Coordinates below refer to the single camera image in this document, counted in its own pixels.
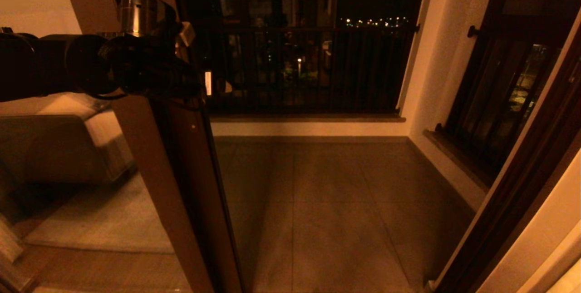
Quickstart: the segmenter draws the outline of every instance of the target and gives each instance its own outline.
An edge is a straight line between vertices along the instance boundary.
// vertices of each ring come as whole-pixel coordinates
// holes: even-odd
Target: metal railing
[[[213,113],[394,113],[415,28],[209,30]]]

